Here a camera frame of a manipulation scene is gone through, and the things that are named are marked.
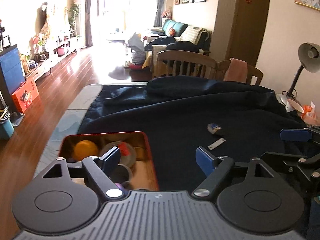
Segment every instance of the wooden floor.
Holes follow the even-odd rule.
[[[12,198],[33,177],[38,160],[65,110],[89,84],[148,81],[151,73],[122,66],[122,44],[71,54],[36,84],[39,97],[25,112],[19,127],[0,153],[0,239],[11,239],[19,229],[11,212]]]

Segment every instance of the gray ribbed panel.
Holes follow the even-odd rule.
[[[181,192],[138,192],[109,202],[98,218],[64,236],[36,236],[23,231],[16,240],[302,240],[295,232],[255,236],[233,228],[210,202]]]

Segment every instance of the desk lamp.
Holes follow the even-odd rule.
[[[298,49],[298,57],[301,62],[301,66],[299,67],[294,77],[294,80],[292,82],[290,89],[288,90],[288,92],[283,91],[282,94],[277,94],[277,99],[279,103],[285,106],[288,103],[288,99],[297,101],[292,93],[293,93],[294,87],[297,84],[298,78],[302,70],[305,68],[311,73],[315,73],[320,70],[320,46],[319,45],[313,44],[313,43],[303,43],[302,45],[300,45]]]

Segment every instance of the white label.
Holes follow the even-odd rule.
[[[220,138],[219,140],[215,141],[213,144],[210,144],[208,146],[209,150],[213,150],[214,148],[217,148],[220,144],[224,143],[226,141],[225,138]]]

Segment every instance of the orange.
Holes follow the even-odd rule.
[[[73,149],[72,157],[76,161],[82,161],[84,158],[89,156],[97,156],[99,152],[98,147],[92,141],[84,140],[76,144]]]

